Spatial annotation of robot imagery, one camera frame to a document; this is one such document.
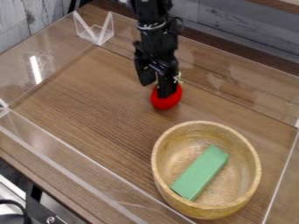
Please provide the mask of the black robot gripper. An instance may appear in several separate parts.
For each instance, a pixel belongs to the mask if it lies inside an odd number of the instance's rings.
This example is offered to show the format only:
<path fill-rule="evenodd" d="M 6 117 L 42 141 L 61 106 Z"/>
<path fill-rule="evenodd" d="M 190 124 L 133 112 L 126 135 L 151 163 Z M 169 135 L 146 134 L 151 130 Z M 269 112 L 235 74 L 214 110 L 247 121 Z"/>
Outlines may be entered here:
<path fill-rule="evenodd" d="M 158 97 L 167 98 L 178 88 L 178 59 L 175 51 L 179 48 L 179 35 L 183 21 L 178 17 L 165 17 L 161 23 L 137 25 L 141 39 L 135 46 L 135 70 L 143 86 L 157 81 Z"/>

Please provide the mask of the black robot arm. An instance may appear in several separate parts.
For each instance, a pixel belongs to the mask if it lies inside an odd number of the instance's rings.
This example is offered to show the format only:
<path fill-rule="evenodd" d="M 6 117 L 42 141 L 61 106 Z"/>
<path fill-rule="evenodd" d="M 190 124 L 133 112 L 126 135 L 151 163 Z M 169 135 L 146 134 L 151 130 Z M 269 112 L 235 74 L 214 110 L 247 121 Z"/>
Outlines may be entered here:
<path fill-rule="evenodd" d="M 143 86 L 158 82 L 158 97 L 163 99 L 178 89 L 179 61 L 175 51 L 181 19 L 170 15 L 173 0 L 133 0 L 131 5 L 141 33 L 141 39 L 134 42 L 135 70 Z"/>

